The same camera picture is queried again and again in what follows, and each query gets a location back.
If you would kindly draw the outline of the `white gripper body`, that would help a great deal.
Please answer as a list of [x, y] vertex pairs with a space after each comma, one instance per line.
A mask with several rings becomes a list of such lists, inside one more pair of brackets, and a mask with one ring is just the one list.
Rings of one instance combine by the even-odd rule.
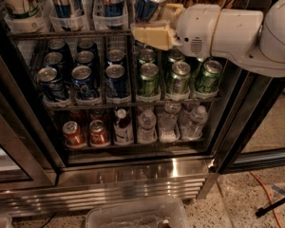
[[210, 56], [212, 37], [220, 16], [220, 6], [196, 4], [183, 11], [177, 21], [180, 51], [187, 57]]

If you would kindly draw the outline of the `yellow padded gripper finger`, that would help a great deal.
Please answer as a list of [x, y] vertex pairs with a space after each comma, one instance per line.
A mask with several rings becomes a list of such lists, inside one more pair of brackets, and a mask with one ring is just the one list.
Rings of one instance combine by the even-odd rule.
[[167, 3], [163, 7], [162, 17], [163, 18], [175, 18], [184, 10], [185, 10], [185, 7], [183, 6], [183, 4]]
[[175, 26], [169, 22], [132, 23], [130, 29], [136, 41], [152, 48], [169, 50], [181, 46]]

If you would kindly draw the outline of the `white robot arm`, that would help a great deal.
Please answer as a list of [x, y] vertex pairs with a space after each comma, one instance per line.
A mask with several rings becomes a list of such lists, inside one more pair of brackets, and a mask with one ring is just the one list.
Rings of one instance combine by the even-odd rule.
[[210, 4], [165, 8], [165, 19], [131, 25], [135, 40], [161, 50], [176, 47], [187, 57], [224, 58], [264, 76], [285, 77], [285, 0], [266, 13]]

